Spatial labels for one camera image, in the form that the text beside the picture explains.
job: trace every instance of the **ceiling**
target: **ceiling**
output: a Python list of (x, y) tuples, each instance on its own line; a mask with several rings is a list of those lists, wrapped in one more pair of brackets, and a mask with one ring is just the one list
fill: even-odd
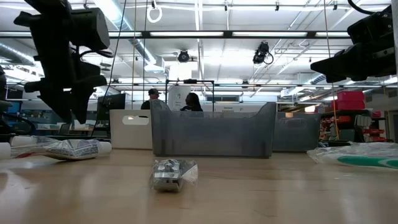
[[(229, 7), (246, 7), (245, 10), (229, 10), (227, 14), (224, 10), (207, 11), (214, 7), (224, 7), (224, 1), (202, 0), (203, 17), (201, 20), (201, 30), (226, 30), (227, 18), (230, 30), (325, 30), (325, 16), (322, 10), (303, 11), (306, 4), (308, 9), (321, 9), (323, 1), (320, 0), (280, 0), (279, 11), (259, 10), (260, 7), (275, 7), (275, 0), (228, 0)], [(84, 0), (69, 0), (73, 8), (81, 8)], [(94, 0), (88, 0), (89, 7), (95, 7)], [(156, 3), (162, 8), (162, 18), (159, 22), (151, 23), (146, 19), (147, 3), (151, 1), (138, 0), (137, 2), (127, 0), (125, 15), (136, 30), (196, 30), (195, 11), (169, 9), (166, 7), (185, 7), (193, 8), (195, 0), (157, 0)], [(333, 5), (333, 1), (326, 0), (327, 4)], [(349, 5), (345, 0), (339, 0), (337, 10), (326, 10), (326, 18), (330, 30), (346, 30), (348, 26), (355, 23), (366, 15), (359, 12), (348, 10)], [(363, 8), (382, 8), (390, 4), (390, 0), (361, 0)], [(22, 11), (20, 8), (29, 9), (24, 1), (0, 0), (0, 30), (27, 30), (13, 24), (15, 17)], [(157, 12), (151, 12), (152, 18), (157, 17)], [(117, 30), (110, 21), (109, 30)], [(203, 58), (202, 65), (204, 72), (202, 78), (216, 80), (217, 82), (241, 83), (243, 79), (258, 83), (300, 83), (299, 74), (316, 75), (310, 69), (310, 62), (329, 57), (328, 43), (326, 40), (266, 40), (270, 49), (274, 49), (275, 61), (272, 65), (264, 68), (257, 68), (253, 65), (252, 58), (263, 39), (203, 39)], [(35, 55), (34, 43), (30, 39), (2, 40), (1, 43), (11, 45), (15, 49), (23, 51), (27, 55)], [(120, 40), (119, 47), (116, 49), (117, 40), (111, 40), (110, 50), (118, 56), (115, 60), (113, 78), (121, 78), (122, 82), (131, 82), (134, 74), (135, 82), (164, 81), (165, 75), (159, 73), (144, 72), (144, 62), (134, 51), (133, 46), (128, 40)], [(188, 50), (188, 53), (195, 58), (192, 65), (192, 77), (199, 78), (197, 58), (198, 42), (196, 39), (147, 39), (143, 40), (153, 54), (161, 56), (165, 60), (167, 67), (178, 64), (175, 54), (180, 50)], [(313, 44), (301, 56), (304, 48), (308, 44)], [(334, 54), (349, 47), (350, 40), (330, 40), (330, 52)], [(85, 60), (100, 64), (101, 62), (112, 64), (112, 59), (103, 58), (98, 55), (89, 54)]]

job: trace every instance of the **plastic bag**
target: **plastic bag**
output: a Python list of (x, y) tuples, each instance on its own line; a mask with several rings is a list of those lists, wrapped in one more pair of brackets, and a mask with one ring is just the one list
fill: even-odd
[(350, 146), (318, 147), (307, 151), (307, 154), (319, 164), (398, 169), (398, 144), (391, 142), (349, 143)]
[(99, 142), (94, 139), (71, 139), (58, 141), (47, 138), (37, 141), (37, 144), (28, 144), (25, 146), (6, 147), (3, 145), (0, 159), (18, 159), (41, 155), (51, 157), (53, 159), (76, 161), (96, 158), (98, 156), (108, 154), (111, 150), (111, 143)]
[(184, 182), (197, 185), (198, 164), (195, 161), (165, 159), (154, 162), (150, 176), (152, 189), (179, 192)]

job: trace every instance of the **man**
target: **man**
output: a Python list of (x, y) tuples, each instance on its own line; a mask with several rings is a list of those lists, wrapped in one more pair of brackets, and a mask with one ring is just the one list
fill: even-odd
[(159, 98), (159, 91), (157, 91), (157, 89), (153, 88), (150, 89), (148, 91), (148, 95), (149, 95), (149, 100), (145, 101), (142, 105), (141, 105), (141, 109), (142, 110), (150, 110), (150, 101), (151, 100), (157, 100)]

